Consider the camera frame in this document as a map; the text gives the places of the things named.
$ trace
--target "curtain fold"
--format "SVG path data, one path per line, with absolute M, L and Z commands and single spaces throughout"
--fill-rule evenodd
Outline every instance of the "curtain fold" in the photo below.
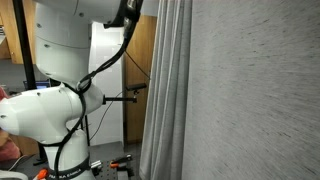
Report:
M 162 0 L 142 144 L 144 180 L 181 179 L 188 73 L 191 1 Z

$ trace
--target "wall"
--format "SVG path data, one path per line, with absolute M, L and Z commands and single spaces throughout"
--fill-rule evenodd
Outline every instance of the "wall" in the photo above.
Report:
M 40 73 L 34 65 L 34 73 L 36 80 L 46 80 L 47 78 Z M 10 60 L 0 61 L 0 84 L 7 85 L 10 91 L 24 91 L 23 81 L 26 80 L 26 75 L 23 65 L 12 64 Z
M 141 8 L 141 14 L 145 16 L 158 16 L 160 0 L 144 0 Z
M 319 12 L 193 1 L 182 179 L 319 179 Z

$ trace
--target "black bracket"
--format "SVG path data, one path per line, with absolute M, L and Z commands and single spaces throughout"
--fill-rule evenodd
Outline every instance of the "black bracket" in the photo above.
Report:
M 104 97 L 102 104 L 106 105 L 107 101 L 131 101 L 133 103 L 137 103 L 137 98 Z

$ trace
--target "red object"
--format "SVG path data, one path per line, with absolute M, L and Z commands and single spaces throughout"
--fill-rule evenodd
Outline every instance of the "red object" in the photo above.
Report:
M 37 179 L 38 180 L 41 180 L 41 179 L 44 179 L 46 178 L 48 175 L 48 170 L 47 169 L 41 169 L 37 175 Z
M 117 168 L 117 167 L 119 167 L 119 164 L 118 163 L 110 163 L 110 168 L 112 168 L 112 169 L 115 169 L 115 168 Z

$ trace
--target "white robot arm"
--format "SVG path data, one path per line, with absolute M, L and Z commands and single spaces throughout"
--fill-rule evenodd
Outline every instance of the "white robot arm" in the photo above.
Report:
M 66 122 L 81 118 L 103 102 L 91 79 L 110 67 L 126 49 L 142 0 L 35 0 L 36 58 L 39 70 L 62 82 L 59 87 L 22 92 L 0 102 L 0 127 L 33 138 L 45 146 L 48 179 L 95 179 L 89 166 L 85 133 L 67 130 Z M 119 52 L 88 73 L 91 23 L 125 27 Z

